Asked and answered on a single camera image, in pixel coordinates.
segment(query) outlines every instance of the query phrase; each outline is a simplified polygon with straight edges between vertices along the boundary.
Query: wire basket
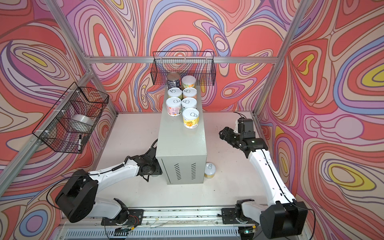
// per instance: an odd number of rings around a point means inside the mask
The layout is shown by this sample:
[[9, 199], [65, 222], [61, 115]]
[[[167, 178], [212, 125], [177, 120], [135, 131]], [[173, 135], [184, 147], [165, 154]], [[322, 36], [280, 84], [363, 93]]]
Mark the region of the wire basket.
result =
[[177, 72], [181, 78], [192, 75], [196, 85], [214, 86], [216, 66], [212, 51], [155, 51], [151, 77], [153, 85], [167, 84], [167, 74]]
[[41, 134], [37, 127], [32, 133], [55, 152], [82, 153], [108, 101], [106, 93], [77, 87]]

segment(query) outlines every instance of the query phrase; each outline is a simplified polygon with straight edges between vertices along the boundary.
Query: psychedelic patterned wallpaper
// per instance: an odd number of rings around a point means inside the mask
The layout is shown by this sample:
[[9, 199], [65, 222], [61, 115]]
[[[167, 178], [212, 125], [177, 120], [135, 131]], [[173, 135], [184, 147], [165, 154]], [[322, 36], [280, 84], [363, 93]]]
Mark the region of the psychedelic patterned wallpaper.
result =
[[[84, 69], [43, 0], [0, 1], [0, 171], [40, 119]], [[82, 154], [42, 145], [0, 198], [0, 239], [48, 239], [61, 212], [47, 189], [78, 168], [89, 169], [112, 122], [109, 109]], [[54, 196], [61, 186], [52, 193]]]
[[258, 111], [317, 240], [384, 239], [383, 73], [384, 2], [315, 0]]
[[[70, 1], [62, 5], [90, 56], [151, 56], [212, 50], [216, 56], [276, 56], [297, 1]], [[151, 64], [94, 64], [116, 110], [161, 111], [163, 86]], [[219, 64], [202, 90], [206, 111], [253, 110], [271, 64]]]

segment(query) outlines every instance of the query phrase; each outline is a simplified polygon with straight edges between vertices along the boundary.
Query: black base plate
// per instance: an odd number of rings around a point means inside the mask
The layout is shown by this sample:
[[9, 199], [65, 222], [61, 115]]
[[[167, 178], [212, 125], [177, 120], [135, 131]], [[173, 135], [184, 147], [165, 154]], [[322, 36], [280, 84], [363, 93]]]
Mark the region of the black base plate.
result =
[[[235, 208], [232, 209], [221, 209], [221, 215], [223, 219], [223, 224], [239, 224], [239, 222], [236, 220], [236, 211]], [[249, 220], [246, 223], [253, 223], [255, 224], [255, 221]]]
[[[143, 209], [128, 209], [128, 211], [129, 211], [130, 215], [135, 216], [137, 218], [129, 216], [128, 221], [124, 225], [128, 225], [128, 226], [141, 225], [144, 210]], [[117, 226], [117, 224], [114, 220], [109, 219], [109, 218], [105, 218], [105, 217], [103, 217], [103, 219], [101, 220], [101, 225], [102, 226]]]

